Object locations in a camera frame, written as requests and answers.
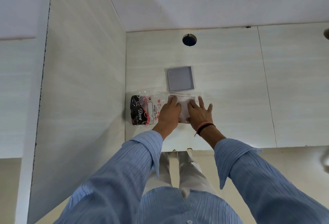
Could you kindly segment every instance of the floor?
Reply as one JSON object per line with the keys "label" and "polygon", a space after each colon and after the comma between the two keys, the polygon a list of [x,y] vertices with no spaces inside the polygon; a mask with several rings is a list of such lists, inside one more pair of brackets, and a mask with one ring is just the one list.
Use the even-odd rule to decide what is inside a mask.
{"label": "floor", "polygon": [[[213,154],[209,151],[193,151],[195,160],[200,164],[204,175],[212,183],[219,195],[225,199],[243,220],[244,224],[255,224],[248,207],[227,180],[223,190],[219,189],[219,179]],[[297,188],[329,208],[329,147],[298,147],[264,149],[261,156],[273,164]],[[0,216],[3,223],[14,223],[15,203],[19,182],[20,159],[0,159]],[[170,174],[173,186],[178,186],[178,161],[170,158]],[[37,224],[53,223],[66,202],[62,202]]]}

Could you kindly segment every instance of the hand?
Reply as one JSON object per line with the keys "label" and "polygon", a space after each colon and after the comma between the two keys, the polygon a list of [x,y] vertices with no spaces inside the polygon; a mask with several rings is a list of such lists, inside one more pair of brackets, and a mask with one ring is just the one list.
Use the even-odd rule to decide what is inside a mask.
{"label": "hand", "polygon": [[187,104],[188,113],[190,115],[187,121],[191,124],[195,131],[200,124],[204,122],[212,122],[212,104],[210,104],[208,109],[206,110],[202,97],[199,96],[198,99],[200,107],[195,103],[194,100],[191,100]]}
{"label": "hand", "polygon": [[181,111],[182,106],[177,103],[177,97],[169,98],[168,102],[163,105],[159,114],[159,121],[153,128],[162,136],[163,140],[177,127]]}

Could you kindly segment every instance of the shirt sleeve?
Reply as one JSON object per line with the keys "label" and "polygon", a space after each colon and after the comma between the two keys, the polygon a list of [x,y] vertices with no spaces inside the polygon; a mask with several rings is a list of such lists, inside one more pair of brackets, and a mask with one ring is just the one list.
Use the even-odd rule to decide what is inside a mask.
{"label": "shirt sleeve", "polygon": [[218,142],[220,188],[231,178],[257,224],[329,223],[329,210],[297,189],[258,151],[234,139]]}
{"label": "shirt sleeve", "polygon": [[151,168],[157,173],[163,139],[143,132],[72,194],[59,223],[133,223]]}

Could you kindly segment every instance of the tile grout line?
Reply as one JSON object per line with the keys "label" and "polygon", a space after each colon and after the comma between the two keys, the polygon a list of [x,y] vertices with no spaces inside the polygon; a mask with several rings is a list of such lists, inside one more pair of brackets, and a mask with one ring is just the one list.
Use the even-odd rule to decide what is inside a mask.
{"label": "tile grout line", "polygon": [[[258,38],[259,38],[259,44],[261,46],[261,36],[259,35],[259,28],[257,26],[257,31],[258,31]],[[265,64],[264,64],[264,57],[263,57],[263,50],[261,48],[261,58],[263,60],[263,67],[264,67],[264,74],[265,74],[265,81],[266,81],[266,88],[267,88],[267,95],[269,97],[269,86],[267,85],[267,78],[266,78],[266,72],[265,72]],[[269,99],[269,108],[271,110],[271,117],[272,117],[272,124],[273,124],[273,131],[274,131],[274,138],[275,138],[275,145],[278,147],[278,144],[276,143],[276,135],[275,135],[275,128],[274,128],[274,121],[273,121],[273,114],[272,114],[272,107],[271,107],[271,101]]]}

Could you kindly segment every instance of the black wristband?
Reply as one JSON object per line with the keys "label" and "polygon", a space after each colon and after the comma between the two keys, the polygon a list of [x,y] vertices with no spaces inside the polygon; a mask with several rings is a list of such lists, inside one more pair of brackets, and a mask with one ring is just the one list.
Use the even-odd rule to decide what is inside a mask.
{"label": "black wristband", "polygon": [[209,126],[209,125],[213,125],[213,126],[215,126],[215,125],[212,124],[212,123],[208,123],[208,124],[205,124],[204,126],[201,126],[201,127],[199,128],[199,130],[198,130],[198,135],[200,135],[201,131],[202,131],[204,128],[206,128],[207,126]]}

